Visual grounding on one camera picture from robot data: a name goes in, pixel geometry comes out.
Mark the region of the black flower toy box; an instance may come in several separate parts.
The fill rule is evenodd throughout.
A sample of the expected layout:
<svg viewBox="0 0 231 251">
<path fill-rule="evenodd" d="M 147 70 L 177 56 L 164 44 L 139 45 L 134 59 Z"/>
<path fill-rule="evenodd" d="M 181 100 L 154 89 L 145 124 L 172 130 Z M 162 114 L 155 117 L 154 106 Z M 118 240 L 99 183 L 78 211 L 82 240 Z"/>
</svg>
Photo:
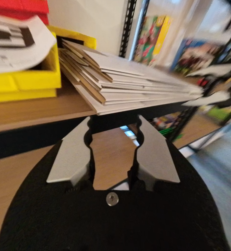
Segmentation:
<svg viewBox="0 0 231 251">
<path fill-rule="evenodd" d="M 174 125 L 179 118 L 181 112 L 175 112 L 167 114 L 161 117 L 153 118 L 150 120 L 150 124 L 154 126 L 158 131 L 168 129 Z"/>
</svg>

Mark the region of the grey metal pole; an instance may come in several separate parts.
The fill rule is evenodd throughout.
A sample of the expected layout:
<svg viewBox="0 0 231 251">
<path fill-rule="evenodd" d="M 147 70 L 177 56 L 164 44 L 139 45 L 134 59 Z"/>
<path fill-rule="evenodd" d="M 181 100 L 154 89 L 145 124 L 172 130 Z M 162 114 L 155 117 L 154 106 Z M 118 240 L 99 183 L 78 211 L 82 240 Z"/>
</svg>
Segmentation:
<svg viewBox="0 0 231 251">
<path fill-rule="evenodd" d="M 149 0 L 136 1 L 136 8 L 133 16 L 132 27 L 130 30 L 130 37 L 127 46 L 127 59 L 133 61 L 140 33 L 142 31 L 143 21 L 146 16 Z"/>
</svg>

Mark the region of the yellow plastic bin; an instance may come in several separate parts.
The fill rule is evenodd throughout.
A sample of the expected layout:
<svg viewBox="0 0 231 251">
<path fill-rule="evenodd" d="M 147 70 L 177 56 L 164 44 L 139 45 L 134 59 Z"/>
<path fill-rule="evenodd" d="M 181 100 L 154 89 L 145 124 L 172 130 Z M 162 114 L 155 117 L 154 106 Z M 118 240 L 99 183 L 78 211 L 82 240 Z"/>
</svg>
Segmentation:
<svg viewBox="0 0 231 251">
<path fill-rule="evenodd" d="M 52 25 L 47 25 L 47 28 L 55 33 L 58 48 L 63 48 L 63 40 L 67 40 L 91 49 L 96 49 L 96 39 L 93 37 Z"/>
<path fill-rule="evenodd" d="M 61 88 L 61 73 L 57 43 L 35 67 L 0 73 L 0 102 L 56 97 L 58 88 Z"/>
</svg>

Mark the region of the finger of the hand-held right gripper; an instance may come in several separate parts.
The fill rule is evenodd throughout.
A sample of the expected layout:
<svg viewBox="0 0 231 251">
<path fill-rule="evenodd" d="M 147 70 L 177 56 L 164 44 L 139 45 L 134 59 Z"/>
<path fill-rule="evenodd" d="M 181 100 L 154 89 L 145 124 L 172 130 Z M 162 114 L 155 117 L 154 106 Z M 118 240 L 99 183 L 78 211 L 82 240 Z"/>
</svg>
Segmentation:
<svg viewBox="0 0 231 251">
<path fill-rule="evenodd" d="M 229 92 L 215 92 L 210 96 L 207 97 L 201 97 L 195 100 L 190 100 L 188 102 L 185 102 L 182 104 L 182 106 L 188 106 L 188 107 L 200 107 L 204 105 L 209 105 L 217 102 L 222 102 L 230 99 L 230 93 Z"/>
<path fill-rule="evenodd" d="M 186 77 L 194 76 L 215 76 L 222 77 L 231 72 L 231 64 L 216 64 L 207 68 L 203 68 L 186 75 Z"/>
</svg>

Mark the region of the green yellow toy box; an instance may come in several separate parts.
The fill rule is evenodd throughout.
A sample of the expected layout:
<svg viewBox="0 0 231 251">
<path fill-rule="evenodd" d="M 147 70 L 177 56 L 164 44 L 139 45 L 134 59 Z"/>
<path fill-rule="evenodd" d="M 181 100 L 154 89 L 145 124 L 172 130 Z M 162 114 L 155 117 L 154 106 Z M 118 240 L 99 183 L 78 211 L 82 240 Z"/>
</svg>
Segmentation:
<svg viewBox="0 0 231 251">
<path fill-rule="evenodd" d="M 146 16 L 133 60 L 145 65 L 155 65 L 172 19 L 167 16 Z"/>
</svg>

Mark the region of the printed paper sheet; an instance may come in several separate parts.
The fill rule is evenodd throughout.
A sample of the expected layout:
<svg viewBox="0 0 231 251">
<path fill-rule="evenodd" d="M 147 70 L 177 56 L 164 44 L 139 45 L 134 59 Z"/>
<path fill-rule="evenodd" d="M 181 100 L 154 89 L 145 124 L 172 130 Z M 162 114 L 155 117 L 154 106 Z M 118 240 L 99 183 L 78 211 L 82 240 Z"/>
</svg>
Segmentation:
<svg viewBox="0 0 231 251">
<path fill-rule="evenodd" d="M 37 15 L 26 20 L 0 15 L 0 73 L 38 65 L 55 44 L 56 38 Z"/>
</svg>

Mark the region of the stack of cardboard boxes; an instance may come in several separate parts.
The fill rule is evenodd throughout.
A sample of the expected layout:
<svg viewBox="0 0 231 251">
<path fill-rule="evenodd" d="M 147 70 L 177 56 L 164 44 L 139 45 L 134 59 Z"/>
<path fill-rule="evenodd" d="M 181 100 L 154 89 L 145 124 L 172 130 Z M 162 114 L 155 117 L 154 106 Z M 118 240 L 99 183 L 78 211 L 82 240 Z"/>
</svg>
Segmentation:
<svg viewBox="0 0 231 251">
<path fill-rule="evenodd" d="M 202 88 L 167 72 L 62 40 L 60 67 L 97 115 L 185 102 Z"/>
</svg>

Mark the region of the blue picture toy box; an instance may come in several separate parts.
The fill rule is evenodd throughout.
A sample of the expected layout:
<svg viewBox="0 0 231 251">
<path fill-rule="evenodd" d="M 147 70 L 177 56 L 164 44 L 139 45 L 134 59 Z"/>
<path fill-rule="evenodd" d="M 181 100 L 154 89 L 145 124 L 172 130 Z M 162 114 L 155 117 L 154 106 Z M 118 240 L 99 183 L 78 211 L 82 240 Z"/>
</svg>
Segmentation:
<svg viewBox="0 0 231 251">
<path fill-rule="evenodd" d="M 171 64 L 172 72 L 184 76 L 208 67 L 224 44 L 207 40 L 183 39 Z"/>
</svg>

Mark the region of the green plastic bin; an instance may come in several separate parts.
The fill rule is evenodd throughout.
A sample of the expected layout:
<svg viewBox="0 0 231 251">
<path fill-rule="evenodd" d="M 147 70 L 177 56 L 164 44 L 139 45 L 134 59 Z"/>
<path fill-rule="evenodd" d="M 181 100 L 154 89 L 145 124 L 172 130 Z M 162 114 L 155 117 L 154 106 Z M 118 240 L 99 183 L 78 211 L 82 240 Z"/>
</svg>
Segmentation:
<svg viewBox="0 0 231 251">
<path fill-rule="evenodd" d="M 170 127 L 170 128 L 167 128 L 167 129 L 163 129 L 163 130 L 159 130 L 159 133 L 161 133 L 163 136 L 169 136 L 175 129 Z M 177 139 L 180 139 L 183 137 L 183 134 L 180 133 L 177 137 L 176 137 L 176 140 Z"/>
</svg>

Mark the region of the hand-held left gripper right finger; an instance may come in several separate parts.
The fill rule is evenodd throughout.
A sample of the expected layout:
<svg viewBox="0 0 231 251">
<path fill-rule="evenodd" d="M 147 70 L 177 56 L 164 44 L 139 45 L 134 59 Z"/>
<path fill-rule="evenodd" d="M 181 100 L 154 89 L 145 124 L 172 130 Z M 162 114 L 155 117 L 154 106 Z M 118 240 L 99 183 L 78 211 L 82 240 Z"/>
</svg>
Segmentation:
<svg viewBox="0 0 231 251">
<path fill-rule="evenodd" d="M 135 149 L 133 165 L 128 171 L 129 190 L 137 182 L 143 182 L 147 191 L 154 191 L 156 182 L 179 184 L 180 178 L 170 154 L 166 138 L 142 115 L 137 116 L 138 146 Z"/>
</svg>

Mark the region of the red plastic bin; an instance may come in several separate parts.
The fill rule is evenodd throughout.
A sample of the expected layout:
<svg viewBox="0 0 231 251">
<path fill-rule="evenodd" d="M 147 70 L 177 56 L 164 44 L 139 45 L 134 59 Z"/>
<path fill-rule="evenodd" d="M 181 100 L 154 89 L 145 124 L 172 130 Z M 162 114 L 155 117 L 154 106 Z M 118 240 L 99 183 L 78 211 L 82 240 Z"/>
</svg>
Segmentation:
<svg viewBox="0 0 231 251">
<path fill-rule="evenodd" d="M 0 15 L 26 20 L 37 15 L 45 25 L 48 21 L 49 8 L 44 0 L 0 0 Z"/>
</svg>

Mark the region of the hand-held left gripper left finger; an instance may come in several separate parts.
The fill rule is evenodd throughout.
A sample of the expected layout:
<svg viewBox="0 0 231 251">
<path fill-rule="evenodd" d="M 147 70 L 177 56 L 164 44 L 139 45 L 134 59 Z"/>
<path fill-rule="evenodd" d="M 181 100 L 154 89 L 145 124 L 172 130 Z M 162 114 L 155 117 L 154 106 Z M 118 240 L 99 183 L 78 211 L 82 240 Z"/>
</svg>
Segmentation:
<svg viewBox="0 0 231 251">
<path fill-rule="evenodd" d="M 90 144 L 92 138 L 92 118 L 86 117 L 77 127 L 68 133 L 61 142 L 46 182 L 69 181 L 73 186 L 95 178 L 95 160 Z"/>
</svg>

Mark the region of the black metal shelf rack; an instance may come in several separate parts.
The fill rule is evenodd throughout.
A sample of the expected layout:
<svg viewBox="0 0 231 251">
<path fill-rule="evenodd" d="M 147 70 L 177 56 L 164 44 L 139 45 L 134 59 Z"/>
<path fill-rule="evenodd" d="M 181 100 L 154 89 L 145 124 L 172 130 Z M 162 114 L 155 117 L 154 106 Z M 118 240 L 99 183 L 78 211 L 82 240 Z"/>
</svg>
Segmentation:
<svg viewBox="0 0 231 251">
<path fill-rule="evenodd" d="M 52 25 L 96 38 L 97 48 L 119 53 L 127 1 L 49 1 Z M 0 159 L 54 145 L 81 119 L 73 118 L 0 132 Z"/>
</svg>

